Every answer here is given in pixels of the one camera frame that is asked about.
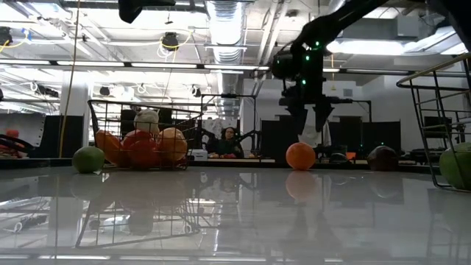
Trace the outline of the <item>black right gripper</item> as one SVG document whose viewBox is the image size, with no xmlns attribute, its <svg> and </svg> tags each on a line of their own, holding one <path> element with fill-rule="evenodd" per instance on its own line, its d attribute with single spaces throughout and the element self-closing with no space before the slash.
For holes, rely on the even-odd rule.
<svg viewBox="0 0 471 265">
<path fill-rule="evenodd" d="M 280 106 L 287 107 L 287 111 L 290 113 L 296 134 L 301 135 L 305 127 L 305 121 L 307 118 L 308 111 L 303 105 L 315 105 L 315 104 L 341 104 L 342 99 L 337 96 L 326 96 L 322 92 L 305 90 L 300 86 L 291 86 L 284 88 L 281 93 L 281 98 L 278 104 Z M 329 115 L 333 111 L 331 106 L 315 106 L 315 127 L 316 131 L 320 132 Z"/>
</svg>

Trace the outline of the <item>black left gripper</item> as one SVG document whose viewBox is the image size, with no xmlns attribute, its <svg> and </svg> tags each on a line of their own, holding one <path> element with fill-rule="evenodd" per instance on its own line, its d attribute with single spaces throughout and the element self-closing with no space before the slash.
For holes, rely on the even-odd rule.
<svg viewBox="0 0 471 265">
<path fill-rule="evenodd" d="M 118 13 L 122 21 L 131 24 L 144 7 L 171 7 L 175 4 L 175 0 L 118 0 Z"/>
</svg>

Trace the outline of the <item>white garlic bulb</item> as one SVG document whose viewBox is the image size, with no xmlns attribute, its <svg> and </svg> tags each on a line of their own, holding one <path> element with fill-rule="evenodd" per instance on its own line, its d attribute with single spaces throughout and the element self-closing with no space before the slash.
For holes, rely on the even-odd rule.
<svg viewBox="0 0 471 265">
<path fill-rule="evenodd" d="M 159 114 L 155 110 L 141 110 L 134 118 L 135 129 L 148 132 L 153 135 L 156 135 L 160 132 L 158 124 Z"/>
</svg>

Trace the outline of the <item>orange ribbed tomato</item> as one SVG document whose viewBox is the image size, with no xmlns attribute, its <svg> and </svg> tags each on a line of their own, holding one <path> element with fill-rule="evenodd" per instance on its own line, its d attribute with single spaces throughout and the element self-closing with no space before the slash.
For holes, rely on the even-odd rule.
<svg viewBox="0 0 471 265">
<path fill-rule="evenodd" d="M 153 135 L 151 133 L 143 130 L 133 130 L 124 136 L 121 145 L 124 148 L 129 148 L 138 141 L 148 141 L 151 139 L 153 139 Z"/>
</svg>

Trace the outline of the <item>small orange pepper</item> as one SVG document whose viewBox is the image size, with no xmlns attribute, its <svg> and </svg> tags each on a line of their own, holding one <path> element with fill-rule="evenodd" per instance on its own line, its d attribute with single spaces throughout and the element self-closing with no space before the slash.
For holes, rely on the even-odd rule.
<svg viewBox="0 0 471 265">
<path fill-rule="evenodd" d="M 108 162 L 121 168 L 129 166 L 127 153 L 123 150 L 121 142 L 108 131 L 99 130 L 95 134 L 95 145 L 103 151 Z"/>
</svg>

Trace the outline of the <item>orange bell pepper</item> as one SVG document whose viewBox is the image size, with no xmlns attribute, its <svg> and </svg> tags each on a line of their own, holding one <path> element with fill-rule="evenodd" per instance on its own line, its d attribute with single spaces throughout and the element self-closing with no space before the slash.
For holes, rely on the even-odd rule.
<svg viewBox="0 0 471 265">
<path fill-rule="evenodd" d="M 183 159 L 188 151 L 185 136 L 175 127 L 166 128 L 159 133 L 157 147 L 160 158 L 171 162 Z"/>
</svg>

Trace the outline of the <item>red bell pepper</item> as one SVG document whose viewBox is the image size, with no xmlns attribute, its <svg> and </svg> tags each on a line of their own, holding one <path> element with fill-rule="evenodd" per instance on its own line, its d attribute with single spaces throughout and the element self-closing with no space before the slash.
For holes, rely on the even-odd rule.
<svg viewBox="0 0 471 265">
<path fill-rule="evenodd" d="M 136 169 L 150 169 L 160 165 L 157 143 L 151 139 L 136 141 L 129 147 L 130 165 Z"/>
</svg>

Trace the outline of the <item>green lime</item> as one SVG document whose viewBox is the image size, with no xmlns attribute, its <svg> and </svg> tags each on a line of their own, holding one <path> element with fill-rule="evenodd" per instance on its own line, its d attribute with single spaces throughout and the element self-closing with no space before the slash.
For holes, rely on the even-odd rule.
<svg viewBox="0 0 471 265">
<path fill-rule="evenodd" d="M 471 191 L 471 143 L 464 142 L 445 150 L 439 159 L 442 176 L 457 189 Z"/>
<path fill-rule="evenodd" d="M 78 149 L 72 158 L 72 166 L 80 174 L 97 172 L 102 169 L 104 163 L 104 152 L 94 146 L 84 146 Z"/>
</svg>

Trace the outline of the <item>orange fruit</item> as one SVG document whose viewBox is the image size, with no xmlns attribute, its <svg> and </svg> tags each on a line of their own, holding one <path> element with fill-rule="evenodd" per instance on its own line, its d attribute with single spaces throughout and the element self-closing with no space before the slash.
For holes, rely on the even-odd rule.
<svg viewBox="0 0 471 265">
<path fill-rule="evenodd" d="M 295 170 L 309 170 L 316 162 L 316 153 L 310 145 L 298 142 L 286 150 L 286 162 Z"/>
</svg>

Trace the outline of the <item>black ceiling dome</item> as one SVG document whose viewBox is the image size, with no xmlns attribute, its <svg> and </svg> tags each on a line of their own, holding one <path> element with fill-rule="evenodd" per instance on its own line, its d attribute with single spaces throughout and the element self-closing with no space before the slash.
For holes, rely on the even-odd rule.
<svg viewBox="0 0 471 265">
<path fill-rule="evenodd" d="M 179 41 L 176 32 L 166 32 L 162 37 L 161 46 L 167 51 L 174 51 L 179 48 Z"/>
</svg>

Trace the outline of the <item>dark purple fruit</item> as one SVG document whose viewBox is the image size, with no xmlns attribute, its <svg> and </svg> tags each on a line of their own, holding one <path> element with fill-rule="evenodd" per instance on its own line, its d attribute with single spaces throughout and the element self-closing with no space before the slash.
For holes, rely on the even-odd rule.
<svg viewBox="0 0 471 265">
<path fill-rule="evenodd" d="M 394 171 L 398 167 L 398 155 L 388 146 L 377 146 L 367 156 L 367 163 L 373 171 Z"/>
</svg>

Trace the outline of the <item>person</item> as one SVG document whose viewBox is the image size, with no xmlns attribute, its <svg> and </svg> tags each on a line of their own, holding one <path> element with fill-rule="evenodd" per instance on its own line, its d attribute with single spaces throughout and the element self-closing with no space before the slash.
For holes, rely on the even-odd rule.
<svg viewBox="0 0 471 265">
<path fill-rule="evenodd" d="M 244 151 L 238 142 L 238 133 L 234 127 L 224 128 L 221 138 L 210 139 L 206 147 L 210 155 L 218 155 L 220 158 L 244 158 Z"/>
</svg>

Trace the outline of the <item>ceiling light panel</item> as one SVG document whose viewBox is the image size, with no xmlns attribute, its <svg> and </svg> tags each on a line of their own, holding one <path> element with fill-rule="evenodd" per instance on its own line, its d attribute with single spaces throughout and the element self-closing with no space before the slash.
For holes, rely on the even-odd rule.
<svg viewBox="0 0 471 265">
<path fill-rule="evenodd" d="M 389 40 L 335 40 L 327 45 L 327 50 L 337 54 L 361 55 L 401 55 L 404 47 L 401 43 Z"/>
</svg>

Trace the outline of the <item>black partition wall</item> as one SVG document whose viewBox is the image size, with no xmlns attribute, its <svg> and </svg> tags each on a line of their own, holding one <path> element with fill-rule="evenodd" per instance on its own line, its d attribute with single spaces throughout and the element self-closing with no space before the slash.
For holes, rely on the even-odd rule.
<svg viewBox="0 0 471 265">
<path fill-rule="evenodd" d="M 294 119 L 281 115 L 277 121 L 261 122 L 261 152 L 266 157 L 285 155 L 289 146 L 298 142 Z M 329 121 L 323 132 L 314 133 L 313 145 L 344 147 L 348 152 L 367 155 L 378 146 L 400 152 L 401 124 L 398 121 L 359 122 L 352 118 Z"/>
</svg>

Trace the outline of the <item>black frame rig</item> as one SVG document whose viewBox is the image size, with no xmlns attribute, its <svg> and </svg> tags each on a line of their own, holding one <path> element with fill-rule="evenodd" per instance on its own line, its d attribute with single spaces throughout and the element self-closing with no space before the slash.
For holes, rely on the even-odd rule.
<svg viewBox="0 0 471 265">
<path fill-rule="evenodd" d="M 216 111 L 218 119 L 236 120 L 238 136 L 236 140 L 243 145 L 249 140 L 248 152 L 261 154 L 261 131 L 258 126 L 257 97 L 236 93 L 203 93 L 200 97 L 199 111 L 205 115 L 208 108 Z"/>
</svg>

